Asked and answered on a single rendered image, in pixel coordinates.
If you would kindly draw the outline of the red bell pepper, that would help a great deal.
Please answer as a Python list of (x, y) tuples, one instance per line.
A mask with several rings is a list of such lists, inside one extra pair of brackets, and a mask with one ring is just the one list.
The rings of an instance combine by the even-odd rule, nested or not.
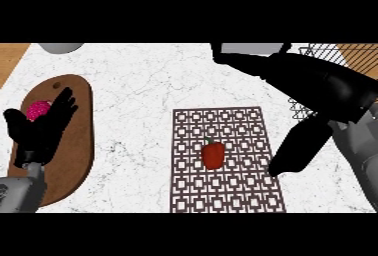
[(208, 170), (219, 169), (225, 162), (225, 144), (205, 138), (207, 144), (201, 149), (202, 163)]

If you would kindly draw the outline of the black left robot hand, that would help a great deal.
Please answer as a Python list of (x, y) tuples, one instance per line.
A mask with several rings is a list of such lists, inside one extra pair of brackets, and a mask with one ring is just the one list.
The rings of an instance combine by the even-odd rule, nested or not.
[(46, 165), (52, 161), (77, 109), (72, 90), (67, 87), (58, 95), (47, 113), (34, 122), (16, 109), (8, 109), (3, 112), (8, 133), (18, 144), (13, 162), (18, 168), (24, 168), (33, 162)]

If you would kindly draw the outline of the brown patterned placemat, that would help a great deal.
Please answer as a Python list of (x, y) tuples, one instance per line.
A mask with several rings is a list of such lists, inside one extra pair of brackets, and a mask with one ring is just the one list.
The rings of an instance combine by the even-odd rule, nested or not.
[[(225, 160), (210, 170), (201, 151), (214, 141)], [(173, 213), (284, 213), (279, 181), (269, 175), (272, 159), (261, 108), (199, 108), (173, 111)]]

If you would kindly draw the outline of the grey round bowl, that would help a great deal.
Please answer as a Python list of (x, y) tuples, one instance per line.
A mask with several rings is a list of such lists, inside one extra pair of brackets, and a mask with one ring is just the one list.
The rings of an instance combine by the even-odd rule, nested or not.
[(40, 47), (52, 54), (67, 54), (81, 46), (83, 43), (40, 43)]

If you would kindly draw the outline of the brown wooden cutting board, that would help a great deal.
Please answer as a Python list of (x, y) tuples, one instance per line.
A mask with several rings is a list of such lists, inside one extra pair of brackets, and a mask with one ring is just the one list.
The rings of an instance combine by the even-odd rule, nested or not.
[[(87, 80), (78, 75), (61, 75), (41, 82), (28, 93), (19, 110), (27, 116), (27, 109), (36, 101), (53, 103), (62, 90), (70, 87), (78, 109), (65, 128), (52, 161), (44, 166), (44, 192), (40, 207), (65, 199), (80, 187), (93, 165), (93, 94)], [(13, 141), (12, 156), (6, 177), (25, 177), (27, 165), (13, 165), (18, 144)]]

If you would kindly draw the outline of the grey flat appliance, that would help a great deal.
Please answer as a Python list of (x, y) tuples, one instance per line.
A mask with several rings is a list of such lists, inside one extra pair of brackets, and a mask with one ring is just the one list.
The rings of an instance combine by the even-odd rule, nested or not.
[(282, 46), (282, 43), (223, 43), (222, 52), (247, 55), (270, 55), (279, 52)]

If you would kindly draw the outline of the pink round fruit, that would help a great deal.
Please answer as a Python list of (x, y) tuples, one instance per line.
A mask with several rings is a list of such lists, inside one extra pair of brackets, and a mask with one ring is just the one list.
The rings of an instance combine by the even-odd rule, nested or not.
[(34, 122), (36, 119), (46, 115), (50, 110), (50, 101), (36, 101), (27, 109), (27, 119)]

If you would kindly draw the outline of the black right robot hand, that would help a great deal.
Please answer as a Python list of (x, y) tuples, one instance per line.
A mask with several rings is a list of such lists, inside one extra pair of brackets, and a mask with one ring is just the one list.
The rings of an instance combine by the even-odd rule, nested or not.
[(213, 60), (264, 80), (312, 110), (291, 128), (269, 163), (269, 174), (300, 172), (307, 167), (329, 137), (329, 123), (360, 121), (378, 99), (378, 80), (350, 68), (295, 54), (291, 45), (278, 49), (264, 43), (256, 54), (226, 53), (223, 44), (211, 44)]

